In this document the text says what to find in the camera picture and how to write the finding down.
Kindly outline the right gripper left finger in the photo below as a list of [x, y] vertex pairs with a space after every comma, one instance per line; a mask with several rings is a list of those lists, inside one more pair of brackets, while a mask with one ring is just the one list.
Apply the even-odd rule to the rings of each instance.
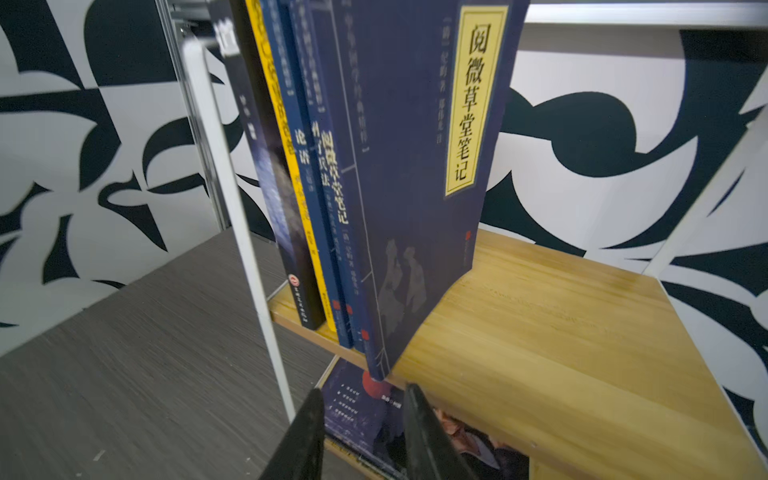
[[259, 477], [266, 479], [320, 479], [325, 442], [324, 399], [314, 388]]

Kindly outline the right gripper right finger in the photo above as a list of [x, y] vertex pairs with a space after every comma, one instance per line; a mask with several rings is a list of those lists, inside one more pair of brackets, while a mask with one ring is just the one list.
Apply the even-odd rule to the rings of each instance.
[[414, 383], [404, 391], [404, 432], [410, 479], [475, 479], [427, 401]]

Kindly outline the purple portrait book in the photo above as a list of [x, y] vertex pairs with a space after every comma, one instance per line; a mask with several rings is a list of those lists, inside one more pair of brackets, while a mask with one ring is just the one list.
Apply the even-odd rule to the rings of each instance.
[[[325, 431], [334, 442], [390, 479], [406, 477], [404, 391], [362, 368], [333, 359], [317, 387]], [[527, 479], [529, 458], [441, 409], [434, 410], [454, 449], [479, 479]]]

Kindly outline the blue book yellow label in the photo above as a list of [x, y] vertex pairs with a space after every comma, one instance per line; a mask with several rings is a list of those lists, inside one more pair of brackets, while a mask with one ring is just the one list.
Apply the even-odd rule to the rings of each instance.
[[297, 195], [301, 197], [301, 211], [308, 216], [305, 235], [312, 255], [323, 310], [329, 328], [337, 334], [339, 344], [352, 348], [352, 329], [346, 315], [326, 200], [321, 186], [317, 149], [310, 132], [305, 87], [288, 3], [263, 1], [261, 11], [290, 134], [293, 156], [289, 159], [289, 168], [301, 184]]
[[308, 1], [378, 381], [473, 263], [525, 1]]

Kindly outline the large yellow book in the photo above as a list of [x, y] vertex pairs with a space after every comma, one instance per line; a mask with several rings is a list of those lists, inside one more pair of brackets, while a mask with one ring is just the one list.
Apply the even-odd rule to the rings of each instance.
[[[271, 102], [272, 102], [274, 113], [277, 119], [279, 133], [281, 136], [283, 148], [286, 155], [290, 178], [294, 187], [294, 192], [296, 195], [297, 204], [299, 206], [302, 224], [305, 231], [305, 228], [307, 226], [308, 216], [301, 211], [301, 197], [297, 195], [297, 189], [301, 186], [300, 181], [296, 176], [292, 174], [289, 168], [289, 159], [290, 157], [293, 156], [293, 152], [291, 151], [290, 134], [289, 134], [286, 117], [284, 116], [283, 106], [281, 102], [281, 91], [280, 91], [280, 86], [279, 86], [277, 75], [276, 75], [275, 64], [273, 62], [270, 41], [266, 34], [265, 25], [263, 22], [262, 11], [261, 11], [262, 2], [263, 1], [248, 1], [246, 3], [246, 8], [248, 11], [251, 28], [255, 36], [259, 58], [261, 61], [262, 70], [264, 72], [264, 77], [267, 81]], [[327, 317], [323, 325], [326, 325], [329, 328], [327, 323]]]

